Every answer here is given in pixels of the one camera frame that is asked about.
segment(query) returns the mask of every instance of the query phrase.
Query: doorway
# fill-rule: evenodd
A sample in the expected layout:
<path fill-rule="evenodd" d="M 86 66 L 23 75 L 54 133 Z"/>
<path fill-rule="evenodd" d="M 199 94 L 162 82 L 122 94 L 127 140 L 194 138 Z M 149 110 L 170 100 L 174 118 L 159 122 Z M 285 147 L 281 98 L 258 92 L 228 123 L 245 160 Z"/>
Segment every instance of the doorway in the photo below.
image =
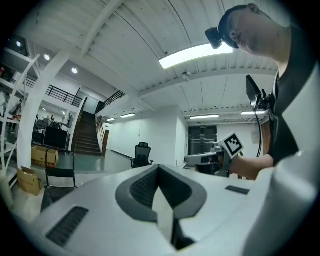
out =
<path fill-rule="evenodd" d="M 217 126 L 201 125 L 189 127 L 188 155 L 206 153 L 217 142 Z"/>

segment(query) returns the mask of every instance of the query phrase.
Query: man's arm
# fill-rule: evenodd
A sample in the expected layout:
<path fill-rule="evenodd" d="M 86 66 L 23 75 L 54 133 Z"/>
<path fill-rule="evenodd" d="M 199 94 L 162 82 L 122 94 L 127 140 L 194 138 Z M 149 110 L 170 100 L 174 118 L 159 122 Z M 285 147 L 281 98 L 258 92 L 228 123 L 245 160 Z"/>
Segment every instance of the man's arm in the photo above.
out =
<path fill-rule="evenodd" d="M 249 180 L 255 180 L 261 170 L 273 166 L 274 159 L 269 154 L 259 158 L 237 156 L 233 159 L 229 170 L 233 174 L 238 174 Z"/>

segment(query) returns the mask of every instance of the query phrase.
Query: metal shelving rack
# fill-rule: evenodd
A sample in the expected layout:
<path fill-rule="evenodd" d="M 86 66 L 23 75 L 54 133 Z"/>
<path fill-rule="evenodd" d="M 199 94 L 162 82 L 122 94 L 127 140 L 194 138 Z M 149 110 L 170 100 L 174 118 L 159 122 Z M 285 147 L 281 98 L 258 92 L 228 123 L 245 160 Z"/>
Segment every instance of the metal shelving rack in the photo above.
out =
<path fill-rule="evenodd" d="M 1 58 L 1 63 L 21 73 L 21 76 L 17 79 L 17 81 L 14 84 L 0 78 L 0 84 L 13 90 L 12 93 L 10 94 L 10 99 L 7 106 L 10 106 L 13 103 L 13 100 L 14 100 L 13 96 L 15 96 L 17 92 L 24 95 L 24 92 L 18 88 L 25 82 L 25 80 L 27 79 L 28 71 L 31 69 L 31 67 L 34 65 L 34 63 L 37 61 L 39 57 L 40 57 L 40 54 L 38 54 L 35 58 L 30 59 L 13 50 L 4 48 L 2 58 Z M 24 110 L 23 107 L 24 107 L 24 104 L 22 104 L 21 115 L 23 114 L 23 110 Z M 4 113 L 4 117 L 0 117 L 0 122 L 2 122 L 1 142 L 0 142 L 0 146 L 1 146 L 0 148 L 0 158 L 1 158 L 0 192 L 7 206 L 10 207 L 13 204 L 13 200 L 12 200 L 12 195 L 9 187 L 7 170 L 8 170 L 13 152 L 17 148 L 18 140 L 14 144 L 7 142 L 6 148 L 5 148 L 6 126 L 7 126 L 7 123 L 19 124 L 20 121 L 9 119 L 8 118 L 9 111 L 10 111 L 9 107 L 7 107 Z M 5 154 L 7 153 L 10 153 L 10 155 L 8 160 L 6 161 Z"/>

